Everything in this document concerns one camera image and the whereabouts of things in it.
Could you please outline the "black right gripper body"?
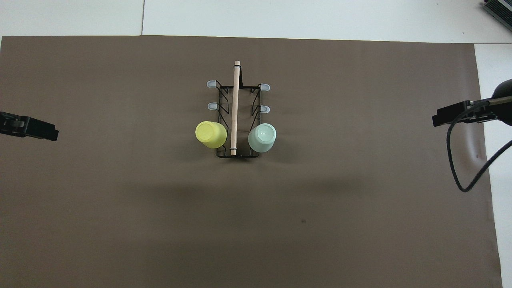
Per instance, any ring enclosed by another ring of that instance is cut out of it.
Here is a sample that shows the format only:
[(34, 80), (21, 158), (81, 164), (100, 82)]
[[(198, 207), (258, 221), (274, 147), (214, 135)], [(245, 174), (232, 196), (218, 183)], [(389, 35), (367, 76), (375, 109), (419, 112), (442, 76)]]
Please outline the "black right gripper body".
[[(492, 94), (492, 100), (499, 100), (504, 97), (512, 96), (512, 79), (506, 80), (499, 84)], [(491, 110), (497, 115), (498, 120), (505, 124), (512, 125), (512, 104), (511, 102), (505, 104), (496, 104), (491, 106)]]

